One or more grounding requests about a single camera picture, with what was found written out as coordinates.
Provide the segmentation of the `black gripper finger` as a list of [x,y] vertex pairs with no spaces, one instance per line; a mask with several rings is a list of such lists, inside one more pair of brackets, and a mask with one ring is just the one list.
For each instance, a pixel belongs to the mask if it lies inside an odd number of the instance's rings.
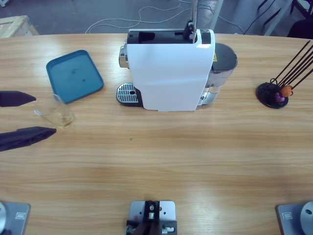
[[33,145],[56,133],[55,128],[27,127],[0,134],[0,150],[7,151]]
[[18,107],[32,101],[36,101],[36,97],[20,91],[0,92],[1,107]]

